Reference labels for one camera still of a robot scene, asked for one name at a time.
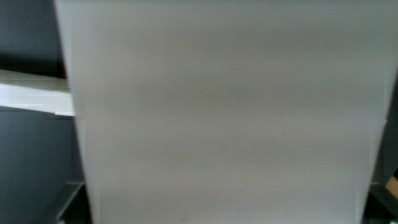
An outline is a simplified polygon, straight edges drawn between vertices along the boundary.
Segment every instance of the gray surface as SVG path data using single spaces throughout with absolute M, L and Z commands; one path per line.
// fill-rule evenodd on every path
M 58 1 L 95 224 L 355 224 L 396 1 Z
M 0 124 L 0 223 L 26 224 L 81 180 L 72 119 L 0 107 Z

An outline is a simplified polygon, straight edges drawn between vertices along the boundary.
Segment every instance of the black wall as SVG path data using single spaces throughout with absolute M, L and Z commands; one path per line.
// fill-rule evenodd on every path
M 0 107 L 0 223 L 30 223 L 81 180 L 72 118 Z
M 63 77 L 51 0 L 0 0 L 0 69 Z

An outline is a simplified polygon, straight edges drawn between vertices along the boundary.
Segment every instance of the white shelf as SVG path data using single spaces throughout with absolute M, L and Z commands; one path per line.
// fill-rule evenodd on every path
M 67 81 L 0 70 L 0 106 L 72 116 Z

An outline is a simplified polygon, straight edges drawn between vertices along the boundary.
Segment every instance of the white panel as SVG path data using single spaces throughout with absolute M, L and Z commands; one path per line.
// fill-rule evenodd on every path
M 56 1 L 95 224 L 355 224 L 396 1 Z
M 72 116 L 65 80 L 0 70 L 0 106 Z

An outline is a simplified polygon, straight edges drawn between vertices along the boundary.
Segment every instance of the white sheet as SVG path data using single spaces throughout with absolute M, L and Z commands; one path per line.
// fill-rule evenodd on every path
M 95 224 L 357 224 L 396 1 L 56 10 Z

